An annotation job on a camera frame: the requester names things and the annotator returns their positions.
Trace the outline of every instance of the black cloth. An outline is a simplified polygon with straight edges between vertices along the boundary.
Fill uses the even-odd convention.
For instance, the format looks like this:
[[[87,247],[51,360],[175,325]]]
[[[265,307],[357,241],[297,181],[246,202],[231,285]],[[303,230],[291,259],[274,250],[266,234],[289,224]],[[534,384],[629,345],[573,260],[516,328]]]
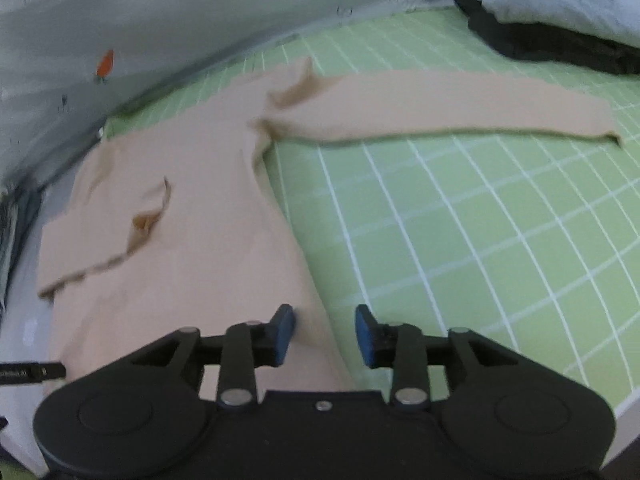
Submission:
[[[562,61],[610,74],[640,74],[640,49],[543,23],[500,23],[478,0],[454,0],[469,30],[510,59]]]

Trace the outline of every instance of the metal screw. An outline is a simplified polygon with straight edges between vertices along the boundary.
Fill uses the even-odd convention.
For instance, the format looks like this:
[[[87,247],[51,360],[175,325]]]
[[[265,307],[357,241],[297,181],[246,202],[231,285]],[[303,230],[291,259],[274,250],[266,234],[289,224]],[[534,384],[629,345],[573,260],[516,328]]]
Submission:
[[[316,410],[319,412],[328,412],[334,404],[329,400],[318,400],[316,402]]]
[[[230,388],[222,392],[220,399],[227,406],[244,406],[254,400],[254,396],[244,388]]]
[[[396,399],[405,406],[417,406],[426,402],[429,396],[420,388],[402,388],[396,391]]]

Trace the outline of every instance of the white grid line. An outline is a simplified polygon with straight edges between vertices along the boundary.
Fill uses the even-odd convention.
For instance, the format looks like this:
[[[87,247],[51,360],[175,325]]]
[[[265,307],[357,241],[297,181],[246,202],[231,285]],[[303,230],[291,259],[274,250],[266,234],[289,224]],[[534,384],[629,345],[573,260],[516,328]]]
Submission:
[[[635,185],[636,183],[640,182],[640,178],[635,179],[633,182],[631,183],[627,183],[623,186],[621,186],[620,188],[618,188],[617,190],[614,190],[612,193],[620,193],[626,189],[629,189],[629,187]],[[569,211],[568,213],[566,213],[565,215],[561,216],[561,217],[556,217],[554,220],[547,222],[545,224],[542,224],[540,226],[537,226],[533,229],[527,230],[525,232],[523,232],[523,235],[525,238],[531,238],[537,234],[543,233],[544,231],[547,231],[553,227],[559,226],[559,222],[558,219],[560,219],[562,222],[565,222],[575,216],[577,216],[578,214],[587,211],[587,208],[585,206],[581,206],[578,209]],[[393,225],[394,224],[394,220],[393,219],[388,219],[386,225],[384,226],[389,226],[389,225]],[[357,232],[357,230],[351,230],[350,231],[350,237],[351,238],[356,238],[358,236],[360,236],[361,234],[359,232]],[[488,247],[482,251],[479,251],[478,255],[480,256],[480,258],[484,259],[488,256],[491,256],[492,254],[498,253],[500,251],[503,251],[505,249],[508,249],[510,247],[513,247],[514,245],[517,245],[520,242],[520,237],[518,236],[514,236],[511,238],[507,238],[506,240],[502,240],[500,243],[495,244],[494,246]],[[623,249],[622,251],[620,251],[620,255],[624,256],[626,253],[628,253],[631,249],[633,249],[636,245],[638,245],[640,243],[640,238],[638,240],[633,241],[629,246],[627,246],[625,249]],[[453,262],[447,262],[446,264],[434,267],[433,269],[429,269],[426,272],[427,278],[432,280],[433,278],[440,276],[442,274],[445,274],[446,272],[450,272],[451,270],[455,270],[455,269],[459,269],[460,267],[464,267],[470,263],[472,263],[474,261],[473,256],[466,256],[465,258],[461,258],[459,260],[455,260]],[[590,273],[593,276],[596,276],[597,274],[599,274],[600,272],[602,272],[603,270],[606,270],[608,267],[610,267],[613,263],[615,263],[617,261],[617,258],[615,256],[612,256],[609,260],[606,260],[604,263],[600,264],[599,266],[597,266],[594,270],[590,271]],[[564,294],[568,293],[571,290],[574,290],[574,288],[576,286],[579,286],[583,283],[586,283],[587,281],[589,281],[589,278],[587,275],[582,276],[581,278],[578,278],[577,280],[575,280],[574,282],[570,283],[569,285],[561,288],[558,292],[556,292],[556,296],[558,298],[560,298],[561,296],[563,296]],[[390,283],[387,284],[385,286],[396,286],[397,283]],[[382,295],[381,293],[379,293],[379,289],[378,288],[371,288],[369,289],[369,295],[372,298],[377,298],[380,295]],[[353,304],[354,302],[354,298],[352,295],[349,295],[347,297],[342,298],[341,300],[338,300],[336,304],[339,304],[341,306],[345,306],[348,304]],[[528,307],[524,308],[521,312],[525,312],[529,309],[532,308],[537,308],[538,306],[545,306],[546,304],[549,304],[551,302],[550,298],[545,298],[544,300],[541,300],[537,303],[534,303],[532,305],[529,305]],[[519,319],[518,314],[512,314],[509,316],[509,320],[513,321],[514,319]],[[499,323],[496,327],[494,327],[494,325],[491,325],[489,327],[485,327],[485,330],[493,330],[494,328],[497,330],[498,328],[503,327],[503,323]]]
[[[399,28],[400,30],[403,30],[405,33],[409,34],[410,36],[413,36],[416,40],[421,41],[422,43],[424,43],[428,49],[430,49],[433,53],[437,54],[438,56],[440,56],[444,61],[446,61],[447,63],[449,63],[451,66],[456,67],[458,70],[461,70],[461,68],[452,60],[450,60],[447,56],[445,56],[443,53],[441,53],[441,51],[439,49],[437,49],[436,46],[434,46],[432,43],[430,43],[429,41],[425,40],[424,38],[421,38],[420,36],[418,36],[417,34],[414,34],[412,31],[410,31],[408,28],[403,27],[400,23],[397,23],[396,21],[392,22],[392,25],[395,28]],[[434,32],[436,32],[436,34],[438,34],[440,36],[440,34],[433,28],[431,27],[431,30],[433,30]]]
[[[218,82],[218,89],[216,90],[216,92],[220,92],[222,90],[222,83],[225,80],[226,71],[228,70],[228,68],[229,68],[229,65],[225,66],[225,69],[222,71],[222,75],[220,76],[220,81]]]
[[[410,57],[411,59],[413,59],[421,68],[423,68],[423,69],[428,68],[420,59],[415,57],[414,54],[411,54],[410,52],[407,52],[404,48],[402,48],[395,41],[393,41],[391,38],[389,38],[389,36],[386,34],[386,32],[384,32],[383,30],[380,30],[379,28],[375,28],[373,26],[373,24],[370,23],[370,22],[367,22],[366,25],[369,25],[370,28],[375,30],[377,33],[381,34],[383,38],[385,38],[389,43],[391,43],[393,46],[395,46],[405,56]]]
[[[611,194],[611,189],[609,188],[609,186],[607,185],[607,183],[604,181],[604,179],[602,178],[601,174],[596,170],[596,168],[593,166],[593,164],[591,163],[591,161],[584,156],[583,152],[581,152],[580,149],[578,149],[578,147],[571,142],[571,145],[574,147],[574,150],[576,152],[579,153],[580,158],[588,165],[588,167],[591,169],[591,171],[593,171],[593,173],[595,174],[595,176],[598,178],[598,180],[602,183],[602,185],[605,187],[605,189],[607,190],[607,193]],[[613,158],[609,155],[609,153],[604,152],[609,159],[613,162],[613,165],[616,167],[616,169],[620,172],[620,174],[622,174],[624,176],[624,174],[622,173],[622,171],[620,171],[620,167],[616,164],[616,161],[613,160]],[[640,195],[638,195],[638,190],[635,187],[632,187],[631,189],[634,190],[636,196],[638,196],[640,198]],[[638,233],[638,230],[636,229],[635,224],[632,222],[631,218],[629,218],[629,215],[627,214],[625,208],[622,206],[622,203],[620,202],[620,200],[618,199],[617,196],[615,195],[611,195],[613,200],[616,202],[616,204],[618,205],[618,207],[620,208],[620,211],[622,211],[622,215],[625,217],[626,221],[628,222],[628,224],[631,226],[631,229],[633,230],[634,234],[636,235],[636,238],[640,238],[640,234]],[[599,218],[597,218],[597,215],[595,213],[595,211],[593,209],[590,208],[591,213],[593,214],[593,216],[596,218],[596,221],[598,222],[598,225],[601,226],[600,228],[602,229],[602,231],[605,233],[605,236],[607,237],[607,239],[609,239],[609,235],[606,233],[606,231],[604,230],[604,228],[602,227],[602,225],[600,224],[600,220]],[[613,245],[613,242],[609,241],[612,248],[614,249],[615,252],[616,248]],[[631,277],[628,275],[628,271],[626,270],[625,267],[625,273],[627,275],[627,277],[629,278],[629,280],[631,280]],[[636,299],[638,300],[638,305],[640,305],[640,296],[638,296],[638,292],[636,291]]]
[[[421,163],[424,171],[427,173],[427,175],[429,176],[429,178],[433,182],[433,185],[435,186],[435,188],[438,191],[440,197],[442,198],[443,202],[445,203],[445,206],[449,210],[449,213],[453,217],[453,220],[456,223],[456,226],[460,230],[460,234],[462,234],[462,237],[465,239],[465,242],[466,242],[466,244],[467,244],[467,246],[468,246],[468,248],[471,251],[471,254],[473,256],[473,260],[476,262],[476,264],[478,264],[478,268],[480,269],[480,272],[482,273],[482,276],[484,277],[484,280],[486,281],[486,284],[487,284],[487,286],[489,288],[489,292],[491,293],[491,296],[494,299],[494,303],[495,303],[495,305],[496,305],[496,307],[498,309],[498,312],[500,313],[500,317],[502,318],[502,322],[504,323],[504,325],[505,325],[505,327],[507,329],[507,332],[509,333],[509,338],[511,339],[511,343],[513,344],[513,348],[517,350],[519,348],[518,341],[516,340],[516,336],[513,333],[513,329],[511,328],[511,324],[509,323],[509,319],[507,318],[507,313],[504,311],[504,307],[502,306],[502,302],[498,298],[498,294],[495,291],[494,284],[491,282],[491,279],[489,279],[489,274],[487,273],[486,268],[484,267],[484,263],[480,259],[480,256],[478,256],[478,252],[476,251],[476,248],[474,247],[473,243],[471,242],[471,238],[469,237],[469,234],[466,232],[466,229],[464,228],[462,222],[460,221],[460,217],[458,216],[458,213],[456,213],[456,210],[453,209],[453,206],[451,205],[451,203],[447,199],[447,196],[444,194],[442,188],[440,187],[440,184],[438,184],[438,181],[436,180],[436,177],[431,172],[431,170],[429,169],[428,165],[420,157],[420,152],[418,152],[418,150],[415,147],[414,143],[412,143],[411,140],[409,140],[409,139],[407,140],[407,143],[409,144],[409,147],[411,147],[412,152],[414,152],[414,155],[418,158],[418,160],[420,160],[420,163]]]
[[[178,99],[178,103],[173,111],[172,115],[168,115],[167,112],[170,110],[171,104],[175,101],[176,98],[176,94],[178,92],[182,92],[182,96],[180,97],[180,99]],[[182,101],[184,100],[184,96],[185,96],[186,92],[184,90],[184,88],[178,88],[178,89],[174,89],[169,95],[166,96],[166,106],[164,107],[164,110],[162,110],[162,113],[160,114],[160,116],[158,117],[158,122],[161,123],[162,121],[164,121],[166,118],[169,117],[174,117],[177,113],[178,110],[180,110],[180,105],[182,104]]]
[[[154,117],[154,113],[155,113],[155,111],[156,111],[156,108],[158,108],[158,106],[159,106],[160,104],[162,104],[162,99],[160,99],[159,101],[156,101],[154,104],[152,104],[152,105],[149,107],[149,115],[148,115],[148,117],[146,118],[145,125],[143,126],[143,128],[148,128],[149,126],[151,126],[151,124],[152,124],[152,122],[151,122],[151,121],[153,120],[153,117]]]
[[[284,45],[282,44],[280,48],[282,49],[282,53],[284,54],[285,62],[289,64],[289,56],[287,55],[287,51],[285,50]]]
[[[140,129],[144,129],[144,128],[148,128],[149,126],[149,121],[151,120],[151,113],[153,111],[153,108],[158,104],[158,102],[154,102],[152,104],[147,105],[145,108],[143,108],[140,113],[138,114],[136,121],[134,122],[134,129],[135,130],[140,130]]]
[[[636,126],[636,128],[638,129],[638,131],[640,131],[640,124],[638,124],[638,122],[629,114],[628,110],[622,110],[622,114],[626,115],[629,120]],[[629,134],[629,138],[634,140],[635,142],[638,142],[638,137],[640,136],[640,134],[632,134],[629,129],[626,127],[626,125],[624,123],[622,123],[621,121],[619,121],[619,124],[624,128],[624,130]],[[638,161],[636,160],[636,158],[631,155],[631,152],[626,151],[629,155],[629,157],[631,157],[631,159],[635,162],[636,166],[638,166],[640,168],[640,164],[638,163]]]
[[[495,137],[496,136],[494,135],[491,137],[490,136],[483,137],[482,139],[479,139],[479,140],[472,140],[471,142],[466,142],[465,146],[467,148],[473,148],[475,146],[487,144],[489,142],[493,142]],[[599,152],[600,150],[601,148],[592,148],[583,153],[585,156],[590,156]],[[446,150],[440,150],[439,152],[433,152],[427,155],[421,155],[421,157],[425,162],[429,162],[431,160],[436,160],[437,158],[440,158],[441,156],[444,156],[444,155],[459,153],[459,151],[460,150],[454,146],[452,148],[447,148]],[[580,159],[580,155],[570,155],[568,157],[562,158],[561,160],[558,160],[558,164],[566,165],[566,164],[570,164],[571,162],[575,162],[576,160],[579,160],[579,159]],[[397,173],[398,171],[404,170],[405,168],[414,168],[419,164],[420,162],[417,159],[414,159],[414,158],[407,159],[402,162],[396,162],[395,164],[391,164],[387,166],[386,168],[380,170],[380,173],[383,175],[390,175],[390,174]],[[539,168],[536,168],[535,170],[527,171],[527,174],[532,177],[539,176],[540,174],[546,173],[547,171],[550,171],[550,170],[554,170],[555,168],[556,166],[554,165],[554,163],[550,162],[548,164],[545,164],[544,166],[540,166]],[[365,182],[367,180],[373,180],[373,179],[375,179],[375,175],[373,173],[365,173],[362,175],[345,178],[340,182],[337,182],[336,184],[334,184],[334,187],[335,189],[341,189],[343,187],[349,187],[349,186],[352,186],[353,184],[359,184],[361,182]],[[511,176],[501,178],[499,180],[492,181],[492,186],[494,186],[494,189],[500,189],[501,187],[508,186],[509,184],[515,184],[522,180],[526,180],[526,176],[522,173],[517,173]],[[488,190],[485,186],[481,186],[476,189],[471,189],[467,192],[464,192],[463,194],[460,194],[458,196],[452,197],[450,200],[453,200],[455,202],[461,202],[462,200],[466,200],[467,198],[477,196],[478,194],[480,194],[480,192],[488,192]],[[309,192],[296,193],[292,197],[291,203],[292,204],[302,203],[309,199],[314,199],[314,198],[318,198],[319,196],[324,196],[327,193],[328,192],[324,187],[313,189]],[[434,205],[438,206],[438,204],[440,206],[444,206],[443,203],[435,203]],[[431,210],[431,205],[427,206],[426,210]]]
[[[628,319],[627,321],[625,321],[619,328],[615,329],[613,334],[611,334],[609,337],[607,337],[604,341],[598,343],[596,346],[594,346],[591,350],[589,350],[585,355],[583,355],[581,357],[582,362],[586,362],[589,359],[591,359],[594,355],[596,355],[600,350],[602,350],[606,345],[608,345],[609,343],[618,340],[620,338],[620,336],[626,331],[627,328],[629,328],[631,325],[633,325],[633,323],[636,322],[636,320],[640,319],[640,310],[638,312],[636,312],[635,314],[633,314],[633,316]],[[567,375],[569,372],[571,372],[572,370],[574,370],[574,368],[576,367],[576,363],[571,363],[570,365],[568,365],[563,371],[562,373],[564,375]],[[631,392],[633,392],[633,390],[636,388],[636,386],[634,384],[632,384],[631,386]]]
[[[436,297],[435,297],[433,291],[431,290],[431,285],[429,284],[429,280],[427,279],[427,276],[425,275],[424,268],[422,267],[422,264],[420,263],[420,258],[418,258],[418,254],[416,253],[414,245],[411,242],[411,238],[409,237],[409,235],[408,235],[408,233],[406,231],[406,227],[404,225],[404,222],[402,221],[402,218],[399,215],[398,210],[396,209],[396,206],[394,205],[394,201],[391,198],[391,195],[388,192],[388,189],[386,188],[386,186],[385,186],[385,184],[384,184],[384,182],[382,180],[382,176],[380,175],[380,173],[378,172],[378,169],[376,168],[376,164],[375,164],[375,162],[373,160],[373,157],[369,153],[369,150],[367,149],[367,147],[364,144],[364,142],[362,143],[362,149],[364,150],[364,153],[365,153],[367,159],[369,160],[369,164],[371,165],[373,171],[376,173],[376,177],[378,179],[378,183],[380,184],[380,187],[382,188],[382,192],[385,194],[386,201],[388,202],[389,207],[391,208],[391,211],[392,211],[392,213],[394,215],[394,218],[396,219],[396,224],[400,228],[400,232],[402,233],[402,238],[404,238],[404,243],[407,245],[407,248],[409,249],[409,253],[411,254],[411,259],[414,261],[414,265],[418,269],[418,274],[420,275],[420,280],[422,282],[424,290],[427,292],[427,296],[429,298],[429,301],[431,302],[431,306],[432,306],[433,312],[434,312],[434,314],[436,316],[436,320],[438,321],[438,325],[440,326],[440,330],[442,331],[442,333],[444,335],[446,335],[447,334],[447,326],[444,323],[444,318],[442,317],[442,313],[441,313],[440,309],[438,308],[438,303],[436,301]]]
[[[198,89],[198,93],[196,94],[196,104],[202,101],[202,92],[204,91],[204,88],[207,85],[209,78],[211,78],[210,75],[206,75],[202,78],[202,85],[200,85],[200,88]]]
[[[369,308],[373,308],[371,305],[369,294],[367,293],[367,287],[364,284],[362,273],[360,272],[360,266],[358,264],[358,259],[356,257],[356,253],[353,248],[351,237],[349,236],[347,224],[344,221],[344,216],[342,215],[342,209],[340,208],[338,197],[335,193],[334,187],[331,184],[331,177],[329,176],[329,171],[326,167],[326,164],[324,163],[324,156],[322,155],[322,149],[320,148],[320,146],[318,146],[318,157],[320,159],[320,164],[322,165],[322,171],[324,171],[326,184],[329,187],[329,192],[331,193],[331,200],[334,202],[335,212],[338,215],[338,222],[340,222],[340,228],[342,229],[342,236],[344,237],[344,241],[347,244],[347,250],[349,251],[349,257],[351,259],[351,265],[353,266],[353,272],[356,275],[356,280],[358,282],[358,286],[360,287],[360,293],[362,294],[362,298],[364,299],[365,303],[369,306]]]
[[[629,181],[629,177],[626,175],[626,173],[624,171],[622,171],[622,168],[620,168],[620,165],[616,162],[616,159],[613,158],[611,156],[611,154],[609,152],[607,152],[606,150],[602,150],[602,152],[607,155],[607,157],[609,158],[609,160],[612,162],[612,164],[616,167],[616,169],[620,172],[620,174],[625,178],[626,181]],[[633,187],[632,188],[635,195],[640,199],[640,192],[638,192],[638,190]],[[630,223],[635,227],[635,224],[633,223],[633,221],[631,220],[631,218],[629,218],[629,216],[626,214],[626,211],[624,211],[627,219],[630,221]]]
[[[611,109],[614,110],[614,111],[626,110],[627,108],[640,108],[640,103],[634,103],[634,104],[622,105],[622,106],[612,106],[611,107]]]
[[[504,144],[502,143],[502,141],[500,139],[498,139],[498,143],[502,146],[503,149],[505,149],[505,151],[508,152],[506,146],[504,146]],[[480,178],[482,178],[482,181],[484,182],[484,184],[486,186],[491,186],[489,184],[488,180],[486,179],[486,177],[484,176],[484,173],[482,172],[480,167],[476,164],[476,162],[473,160],[473,157],[471,157],[468,154],[468,151],[465,149],[465,147],[461,143],[459,143],[459,147],[460,147],[460,150],[462,151],[462,153],[466,156],[466,159],[469,161],[469,163],[471,163],[471,165],[474,167],[474,169],[478,172],[478,175],[480,176]],[[517,165],[517,167],[519,168],[520,171],[524,171],[524,168],[520,165],[520,163],[517,160],[513,160],[513,161]],[[498,203],[498,206],[500,206],[500,209],[502,210],[502,212],[507,217],[507,220],[511,224],[511,227],[513,227],[513,229],[516,231],[516,233],[518,235],[518,238],[520,238],[520,241],[522,242],[522,245],[524,246],[525,250],[527,251],[527,254],[531,258],[531,261],[532,261],[533,265],[536,267],[536,271],[540,275],[540,278],[542,279],[542,283],[545,286],[547,293],[551,297],[551,300],[552,300],[552,302],[554,304],[554,307],[556,308],[556,311],[558,312],[558,316],[560,317],[560,321],[562,323],[562,327],[564,328],[564,332],[566,333],[567,339],[569,340],[569,344],[571,345],[572,351],[575,354],[575,358],[579,361],[580,360],[580,354],[578,353],[577,346],[575,345],[574,337],[573,337],[573,335],[571,333],[571,329],[569,328],[569,324],[566,322],[566,319],[564,318],[564,313],[562,312],[562,309],[560,309],[560,304],[558,303],[558,298],[556,298],[556,295],[553,292],[553,289],[549,285],[549,282],[546,279],[545,273],[543,272],[542,268],[540,267],[540,263],[539,263],[538,259],[536,258],[535,254],[533,253],[533,250],[531,249],[529,243],[527,242],[527,239],[524,237],[522,231],[520,230],[520,228],[516,224],[515,220],[513,219],[511,214],[509,213],[509,210],[504,205],[504,202],[502,202],[502,199],[500,199],[499,195],[495,192],[494,189],[491,189],[491,194],[494,196],[495,200]],[[555,213],[555,211],[553,209],[550,208],[549,211],[551,211],[552,214],[558,219],[558,216],[556,215],[556,213]],[[582,368],[582,364],[580,364],[579,367],[580,367],[580,373],[583,376],[585,384],[588,384],[589,382],[587,380],[586,374],[584,373],[584,369]]]
[[[174,116],[176,116],[178,113],[180,113],[182,110],[182,104],[184,103],[185,98],[187,97],[188,94],[188,88],[182,88],[182,95],[180,96],[180,99],[178,100],[178,105],[177,107],[175,107],[175,112],[174,112]]]
[[[546,148],[543,146],[543,144],[537,139],[536,139],[536,142],[538,143],[540,148],[546,153],[546,155],[549,156],[549,158],[551,158],[551,154],[546,150]],[[595,171],[595,168],[591,165],[590,162],[588,162],[588,165],[590,166],[590,168],[593,171],[593,173],[596,174],[596,177],[600,179],[602,184],[607,189],[607,191],[608,191],[607,195],[610,195],[611,194],[611,190],[609,189],[609,186],[607,186],[604,183],[604,181],[602,180],[600,175]],[[634,293],[636,295],[636,300],[638,300],[638,304],[640,304],[640,296],[638,296],[638,290],[636,289],[636,286],[634,285],[633,281],[631,280],[631,276],[629,275],[628,270],[626,270],[626,265],[625,265],[624,261],[622,260],[622,258],[620,257],[620,253],[616,249],[616,246],[614,245],[613,241],[611,241],[611,238],[609,237],[609,234],[607,233],[606,229],[604,228],[604,226],[600,222],[600,219],[598,218],[598,216],[596,215],[595,211],[593,210],[593,207],[591,207],[589,205],[589,203],[585,200],[584,196],[582,195],[582,193],[580,192],[578,187],[574,184],[574,182],[569,178],[569,175],[566,173],[564,168],[560,168],[558,166],[558,170],[560,171],[560,173],[562,173],[562,176],[564,176],[564,178],[567,180],[567,182],[569,183],[571,188],[578,195],[578,198],[580,198],[582,203],[590,211],[591,215],[593,216],[593,218],[597,222],[598,227],[600,228],[600,230],[604,234],[605,238],[607,239],[607,242],[609,243],[609,245],[613,249],[614,254],[616,255],[618,261],[620,262],[620,265],[622,266],[627,279],[629,280],[629,282],[631,283],[631,286],[633,287]],[[580,260],[580,264],[581,264],[582,268],[585,270],[585,272],[589,272],[589,267],[585,263],[585,261],[584,261],[584,259],[582,257],[582,253],[578,250],[578,247],[575,245],[573,237],[570,235],[568,229],[565,227],[564,224],[562,224],[560,226],[560,228],[564,231],[564,235],[566,236],[567,240],[571,244],[571,247],[574,250],[576,256],[578,257],[578,260]],[[593,279],[592,276],[590,276],[590,282],[591,282],[591,285],[593,286],[594,290],[596,291],[596,295],[597,295],[598,299],[600,300],[600,303],[602,304],[602,308],[604,310],[605,316],[607,317],[607,322],[609,323],[609,327],[611,328],[612,333],[616,334],[616,326],[613,323],[613,319],[611,317],[611,313],[609,312],[609,308],[607,307],[607,302],[602,297],[602,294],[600,292],[600,287],[598,286],[598,284],[596,283],[596,281]],[[625,351],[622,348],[622,343],[620,342],[620,339],[618,338],[617,335],[615,337],[616,337],[616,343],[618,345],[618,349],[620,350],[620,355],[622,356],[622,362],[625,365],[626,374],[627,374],[628,379],[629,379],[629,385],[631,387],[631,390],[633,390],[634,389],[634,380],[633,380],[633,377],[631,376],[631,368],[629,367],[629,363],[628,363],[628,360],[626,358]]]
[[[137,130],[139,130],[140,128],[142,128],[142,125],[140,124],[142,122],[142,117],[145,116],[146,113],[146,108],[143,108],[142,110],[140,110],[138,112],[138,116],[136,117],[136,120],[133,121],[133,124],[131,125],[131,131],[135,132]]]
[[[403,290],[409,286],[421,285],[422,279],[418,274],[414,274],[413,276],[409,276],[408,278],[402,278],[401,280],[397,280],[396,282],[385,283],[385,285],[373,286],[369,287],[369,297],[372,300],[376,300],[382,296],[386,296],[387,294],[391,294],[392,292],[396,292],[398,290]],[[359,295],[351,294],[348,302],[339,302],[332,303],[332,306],[340,306],[340,307],[352,307],[354,304],[357,304],[360,300]]]
[[[640,387],[633,390],[625,400],[623,400],[619,403],[619,405],[616,406],[614,410],[616,419],[625,415],[625,413],[627,413],[628,410],[633,407],[636,402],[638,402],[638,400],[640,400]]]
[[[331,41],[331,43],[334,44],[335,49],[340,53],[340,56],[347,62],[347,64],[351,67],[351,70],[353,70],[356,74],[360,73],[360,71],[357,69],[357,67],[351,62],[351,59],[349,59],[349,56],[347,56],[344,52],[344,50],[340,47],[340,45],[334,40],[334,38],[332,38],[331,36],[328,36],[327,34],[325,34],[325,36]]]
[[[357,40],[360,41],[360,43],[362,43],[364,45],[364,47],[370,52],[372,53],[384,66],[386,66],[389,69],[392,69],[393,66],[391,65],[391,63],[389,63],[384,57],[380,56],[380,54],[374,50],[373,48],[371,48],[369,46],[369,43],[367,43],[366,41],[364,41],[360,36],[358,36],[353,29],[350,26],[344,27],[346,30],[348,30],[354,38],[356,38]]]

